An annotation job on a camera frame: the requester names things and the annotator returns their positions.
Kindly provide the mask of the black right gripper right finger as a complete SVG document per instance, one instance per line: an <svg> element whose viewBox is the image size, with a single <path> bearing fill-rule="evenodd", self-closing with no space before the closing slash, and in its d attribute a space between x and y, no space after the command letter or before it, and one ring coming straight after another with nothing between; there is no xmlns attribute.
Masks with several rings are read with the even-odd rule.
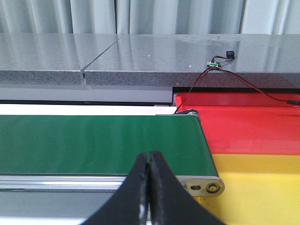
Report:
<svg viewBox="0 0 300 225"><path fill-rule="evenodd" d="M181 185L163 154L150 153L150 213L154 225L223 225Z"/></svg>

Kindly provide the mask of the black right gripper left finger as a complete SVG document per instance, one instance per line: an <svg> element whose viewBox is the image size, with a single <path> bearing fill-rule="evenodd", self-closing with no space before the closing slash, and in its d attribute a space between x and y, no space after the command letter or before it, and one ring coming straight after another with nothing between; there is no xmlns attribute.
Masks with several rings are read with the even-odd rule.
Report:
<svg viewBox="0 0 300 225"><path fill-rule="evenodd" d="M148 218L148 162L140 153L119 189L83 225L145 225Z"/></svg>

